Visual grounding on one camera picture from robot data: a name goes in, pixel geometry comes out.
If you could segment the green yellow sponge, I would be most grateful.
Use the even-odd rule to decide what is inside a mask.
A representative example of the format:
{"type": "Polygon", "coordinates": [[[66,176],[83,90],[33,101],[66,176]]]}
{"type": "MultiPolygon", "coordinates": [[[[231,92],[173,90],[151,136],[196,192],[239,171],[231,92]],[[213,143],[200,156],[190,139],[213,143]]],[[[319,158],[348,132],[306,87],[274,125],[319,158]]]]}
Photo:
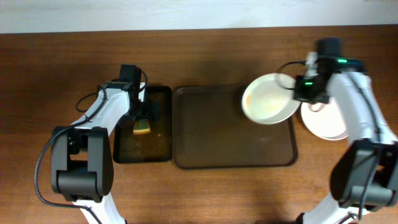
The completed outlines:
{"type": "Polygon", "coordinates": [[[149,134],[150,126],[148,120],[136,121],[133,125],[132,131],[135,135],[149,134]]]}

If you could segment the pink-white plate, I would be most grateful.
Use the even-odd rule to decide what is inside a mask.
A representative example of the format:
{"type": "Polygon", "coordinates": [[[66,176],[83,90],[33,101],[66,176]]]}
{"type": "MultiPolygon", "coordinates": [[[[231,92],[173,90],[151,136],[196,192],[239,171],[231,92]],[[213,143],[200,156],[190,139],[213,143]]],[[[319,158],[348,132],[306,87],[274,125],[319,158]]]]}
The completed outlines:
{"type": "Polygon", "coordinates": [[[305,127],[319,138],[338,141],[348,137],[348,130],[335,98],[328,104],[302,103],[300,114],[305,127]]]}

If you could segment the cream plate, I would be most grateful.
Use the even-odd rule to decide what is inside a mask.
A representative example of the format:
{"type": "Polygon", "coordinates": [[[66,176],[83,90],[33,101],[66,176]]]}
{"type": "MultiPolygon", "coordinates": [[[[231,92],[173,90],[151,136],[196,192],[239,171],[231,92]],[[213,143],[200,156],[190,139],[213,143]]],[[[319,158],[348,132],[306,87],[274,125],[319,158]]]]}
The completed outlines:
{"type": "Polygon", "coordinates": [[[257,124],[277,124],[291,117],[300,102],[293,99],[295,79],[283,73],[270,73],[251,82],[245,89],[241,107],[257,124]]]}

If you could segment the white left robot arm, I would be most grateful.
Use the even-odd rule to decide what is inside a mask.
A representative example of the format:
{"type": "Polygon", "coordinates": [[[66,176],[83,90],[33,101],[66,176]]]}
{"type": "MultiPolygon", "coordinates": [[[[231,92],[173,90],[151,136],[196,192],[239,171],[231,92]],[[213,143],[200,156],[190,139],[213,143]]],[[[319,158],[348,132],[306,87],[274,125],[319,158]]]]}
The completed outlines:
{"type": "Polygon", "coordinates": [[[125,223],[111,195],[114,179],[109,135],[127,123],[142,134],[159,120],[146,97],[147,75],[124,64],[119,77],[98,87],[96,100],[81,118],[53,131],[51,186],[89,223],[125,223]]]}

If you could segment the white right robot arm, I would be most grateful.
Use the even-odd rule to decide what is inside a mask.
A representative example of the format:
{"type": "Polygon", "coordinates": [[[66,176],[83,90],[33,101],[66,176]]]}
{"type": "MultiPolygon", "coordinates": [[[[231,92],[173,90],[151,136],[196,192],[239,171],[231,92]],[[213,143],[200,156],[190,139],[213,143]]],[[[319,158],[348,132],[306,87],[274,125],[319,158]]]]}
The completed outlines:
{"type": "Polygon", "coordinates": [[[350,223],[397,203],[397,136],[381,113],[364,64],[344,57],[334,37],[317,41],[293,89],[293,99],[303,103],[330,98],[340,107],[349,148],[332,170],[330,193],[296,223],[350,223]]]}

